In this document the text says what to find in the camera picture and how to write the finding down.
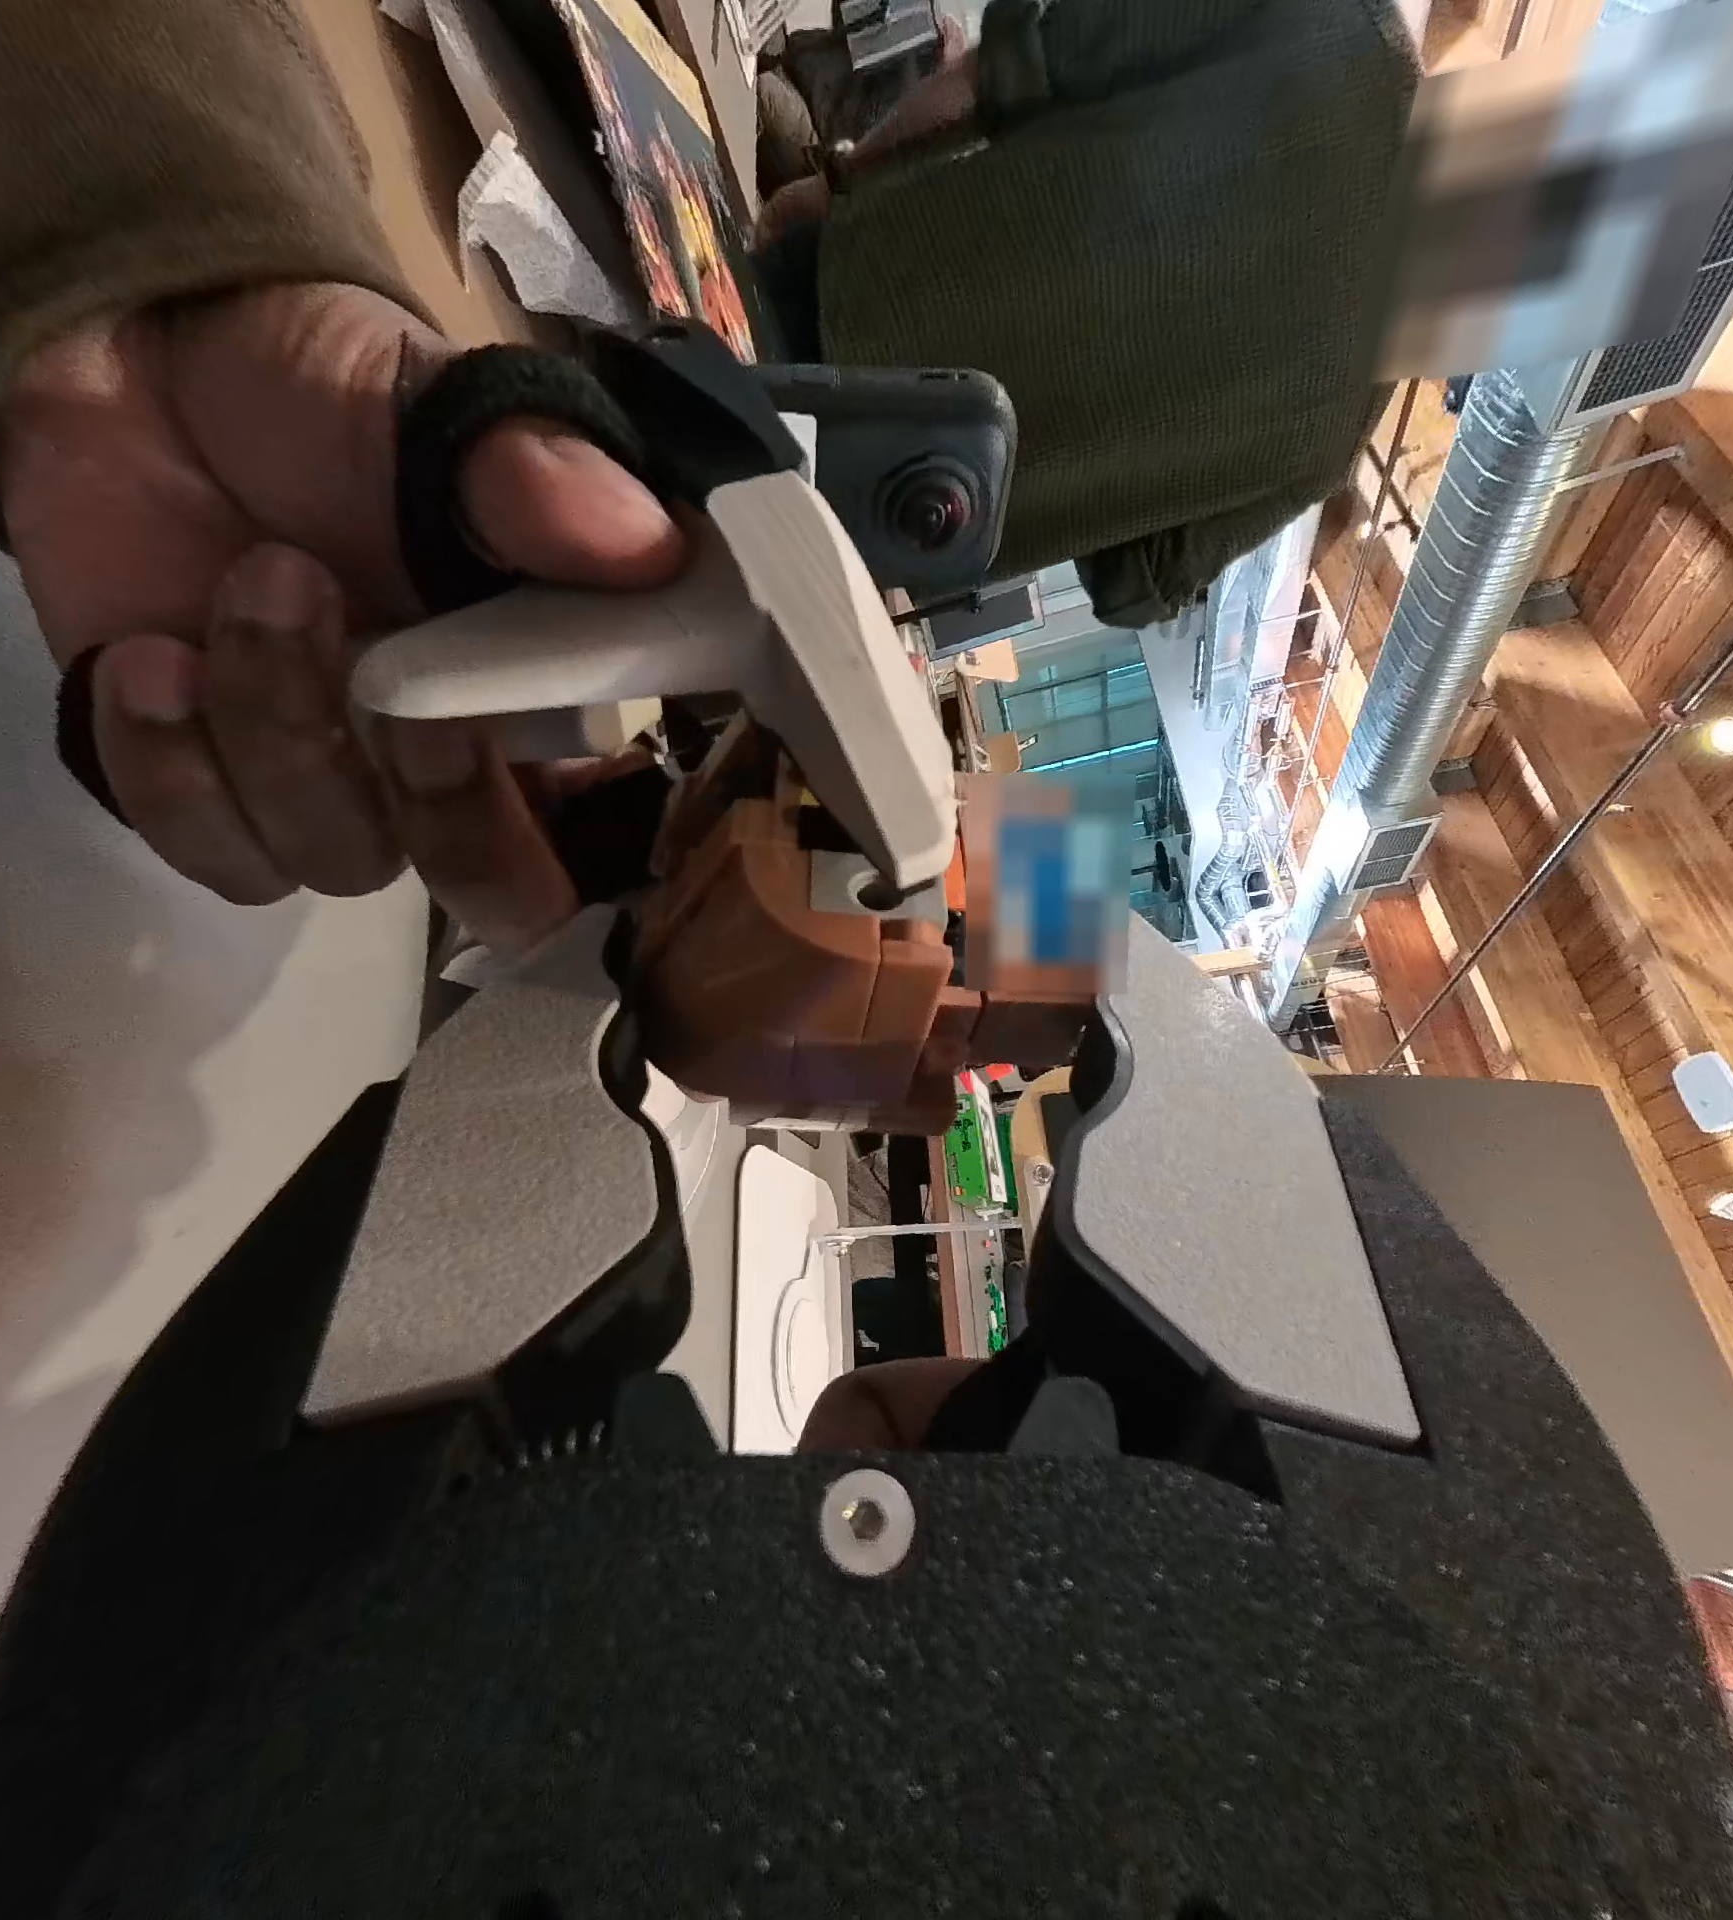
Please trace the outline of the green box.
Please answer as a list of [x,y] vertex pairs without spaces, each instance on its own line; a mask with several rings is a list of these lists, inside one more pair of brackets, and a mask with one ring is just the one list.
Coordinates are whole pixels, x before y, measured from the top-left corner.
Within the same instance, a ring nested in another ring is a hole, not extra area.
[[993,1104],[985,1082],[958,1088],[942,1161],[948,1194],[960,1208],[986,1217],[1014,1211],[1010,1116]]

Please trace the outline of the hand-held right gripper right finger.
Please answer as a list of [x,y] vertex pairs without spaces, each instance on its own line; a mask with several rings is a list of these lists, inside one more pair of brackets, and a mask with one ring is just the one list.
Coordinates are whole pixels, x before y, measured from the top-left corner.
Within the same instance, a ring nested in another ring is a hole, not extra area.
[[1126,922],[1070,1066],[1032,1328],[1136,1447],[1232,1422],[1414,1447],[1396,1333],[1311,1079],[1190,952]]

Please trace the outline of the person's left forearm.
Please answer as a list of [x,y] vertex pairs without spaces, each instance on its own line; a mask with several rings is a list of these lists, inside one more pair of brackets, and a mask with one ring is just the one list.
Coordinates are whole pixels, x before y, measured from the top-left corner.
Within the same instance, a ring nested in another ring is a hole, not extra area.
[[0,1],[0,403],[36,348],[102,312],[279,282],[436,319],[299,9]]

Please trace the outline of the brown toy brick model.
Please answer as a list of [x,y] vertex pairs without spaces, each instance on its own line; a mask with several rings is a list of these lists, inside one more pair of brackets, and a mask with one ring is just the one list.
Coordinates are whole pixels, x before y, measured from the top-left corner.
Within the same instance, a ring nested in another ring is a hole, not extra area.
[[630,999],[655,1068],[743,1124],[938,1136],[960,1076],[1067,1066],[1123,932],[1003,877],[1003,777],[954,779],[938,880],[889,907],[827,803],[767,731],[735,721],[669,803],[634,911]]

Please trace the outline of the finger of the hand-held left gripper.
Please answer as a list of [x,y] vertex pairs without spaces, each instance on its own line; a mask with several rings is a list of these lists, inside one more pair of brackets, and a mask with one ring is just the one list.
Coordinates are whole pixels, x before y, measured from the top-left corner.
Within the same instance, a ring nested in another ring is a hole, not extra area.
[[927,683],[827,499],[794,472],[715,487],[704,514],[760,629],[740,699],[891,890],[938,880],[954,763]]

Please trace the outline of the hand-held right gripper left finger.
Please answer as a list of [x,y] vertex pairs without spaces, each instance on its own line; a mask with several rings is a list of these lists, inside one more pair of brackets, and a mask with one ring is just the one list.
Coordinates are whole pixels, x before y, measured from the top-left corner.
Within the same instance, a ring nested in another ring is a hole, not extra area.
[[484,985],[415,1053],[303,1395],[318,1428],[475,1404],[607,1428],[686,1330],[673,1152],[607,974]]

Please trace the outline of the person's left hand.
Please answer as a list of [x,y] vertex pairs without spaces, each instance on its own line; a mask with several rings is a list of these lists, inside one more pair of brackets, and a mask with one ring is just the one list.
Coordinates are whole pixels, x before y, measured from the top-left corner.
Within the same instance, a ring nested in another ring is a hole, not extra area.
[[351,715],[358,646],[423,611],[399,420],[458,348],[294,284],[101,315],[0,407],[10,554],[122,820],[242,905],[402,871],[489,948],[581,905],[522,777],[472,721]]

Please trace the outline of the crumpled white paper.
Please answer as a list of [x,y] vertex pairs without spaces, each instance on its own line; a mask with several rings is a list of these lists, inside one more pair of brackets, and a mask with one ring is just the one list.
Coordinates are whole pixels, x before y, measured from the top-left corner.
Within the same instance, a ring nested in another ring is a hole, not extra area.
[[465,252],[489,255],[532,315],[626,325],[638,307],[607,278],[509,131],[494,131],[456,195]]

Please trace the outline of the grey desk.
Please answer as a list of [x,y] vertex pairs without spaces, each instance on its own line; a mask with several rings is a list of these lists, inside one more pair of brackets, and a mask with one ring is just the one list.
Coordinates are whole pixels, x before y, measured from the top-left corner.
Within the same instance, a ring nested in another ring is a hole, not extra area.
[[52,746],[0,556],[0,1607],[134,1360],[351,1099],[406,1058],[427,899],[240,907],[116,828]]

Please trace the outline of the metal air vent grille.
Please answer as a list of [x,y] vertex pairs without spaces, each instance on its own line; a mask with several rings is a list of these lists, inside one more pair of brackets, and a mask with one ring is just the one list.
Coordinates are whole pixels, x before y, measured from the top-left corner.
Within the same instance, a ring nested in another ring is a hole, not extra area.
[[1588,353],[1551,410],[1551,430],[1593,426],[1691,390],[1732,318],[1733,177],[1679,318],[1664,332]]

